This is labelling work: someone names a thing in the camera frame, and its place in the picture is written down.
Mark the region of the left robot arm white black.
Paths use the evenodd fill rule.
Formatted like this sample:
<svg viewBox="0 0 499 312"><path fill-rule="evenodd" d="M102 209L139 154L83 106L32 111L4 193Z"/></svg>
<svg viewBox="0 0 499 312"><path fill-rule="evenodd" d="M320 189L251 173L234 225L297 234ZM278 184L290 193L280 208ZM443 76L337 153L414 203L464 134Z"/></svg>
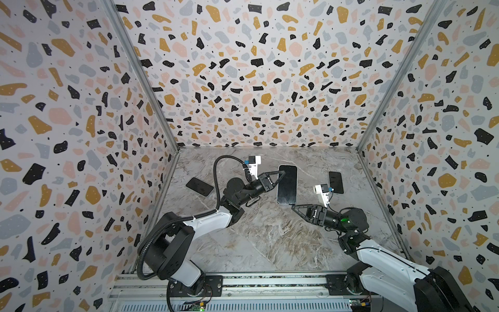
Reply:
<svg viewBox="0 0 499 312"><path fill-rule="evenodd" d="M244 183L240 178L227 182L219 208L191 217L173 212L164 214L138 248L136 273L139 279L178 282L198 293L205 284L205 273L187 254L196 239L236 224L252 200L272 191L284 178L284 171L264 172L256 180Z"/></svg>

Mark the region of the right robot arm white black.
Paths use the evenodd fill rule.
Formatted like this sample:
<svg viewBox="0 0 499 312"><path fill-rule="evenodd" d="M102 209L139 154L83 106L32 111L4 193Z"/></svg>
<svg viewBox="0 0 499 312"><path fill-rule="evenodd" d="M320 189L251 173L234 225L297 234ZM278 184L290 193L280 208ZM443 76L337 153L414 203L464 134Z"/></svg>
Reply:
<svg viewBox="0 0 499 312"><path fill-rule="evenodd" d="M292 210L304 221L340 234L339 246L357 260L345 279L350 293L375 292L406 311L473 310L448 270L418 265L368 236L369 224L362 209L336 212L321 205L293 205Z"/></svg>

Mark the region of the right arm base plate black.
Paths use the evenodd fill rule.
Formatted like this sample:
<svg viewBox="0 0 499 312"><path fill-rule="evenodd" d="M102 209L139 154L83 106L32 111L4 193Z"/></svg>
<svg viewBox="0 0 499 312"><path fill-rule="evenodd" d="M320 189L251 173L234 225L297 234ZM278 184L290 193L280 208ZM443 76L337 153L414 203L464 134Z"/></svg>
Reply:
<svg viewBox="0 0 499 312"><path fill-rule="evenodd" d="M325 275L325 288L330 296L368 296L369 292L360 286L353 290L347 281L347 274L327 274Z"/></svg>

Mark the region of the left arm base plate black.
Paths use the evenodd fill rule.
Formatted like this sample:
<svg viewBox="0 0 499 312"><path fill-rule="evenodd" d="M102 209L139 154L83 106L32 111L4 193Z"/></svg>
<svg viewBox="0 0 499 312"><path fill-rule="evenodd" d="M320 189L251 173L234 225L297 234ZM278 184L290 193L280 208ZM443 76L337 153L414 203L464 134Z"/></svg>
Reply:
<svg viewBox="0 0 499 312"><path fill-rule="evenodd" d="M224 284L223 275L201 276L193 286L185 286L180 282L169 283L167 294L170 297L221 297L222 286Z"/></svg>

